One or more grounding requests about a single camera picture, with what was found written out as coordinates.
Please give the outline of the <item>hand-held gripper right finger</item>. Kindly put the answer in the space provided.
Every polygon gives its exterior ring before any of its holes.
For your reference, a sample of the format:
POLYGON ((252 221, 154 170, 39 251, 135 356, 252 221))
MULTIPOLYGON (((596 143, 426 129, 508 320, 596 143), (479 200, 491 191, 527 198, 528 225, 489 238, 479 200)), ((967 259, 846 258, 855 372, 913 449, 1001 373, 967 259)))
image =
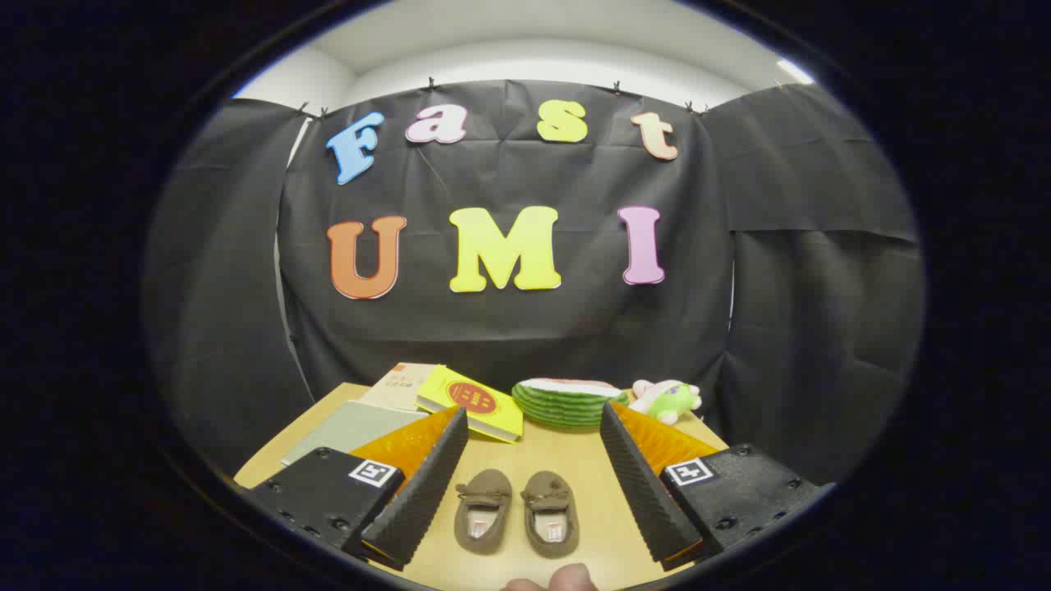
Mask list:
POLYGON ((826 493, 751 444, 720 451, 615 401, 599 433, 650 556, 665 570, 766 534, 826 493))

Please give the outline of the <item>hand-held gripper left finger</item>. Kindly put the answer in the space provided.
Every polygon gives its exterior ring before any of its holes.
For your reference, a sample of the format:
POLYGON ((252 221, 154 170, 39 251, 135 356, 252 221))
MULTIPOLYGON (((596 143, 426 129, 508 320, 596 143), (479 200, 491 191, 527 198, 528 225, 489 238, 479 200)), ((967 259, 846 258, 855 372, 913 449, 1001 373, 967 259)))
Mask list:
POLYGON ((287 528, 360 561, 412 561, 468 442, 468 415, 448 407, 344 453, 316 447, 246 496, 287 528))

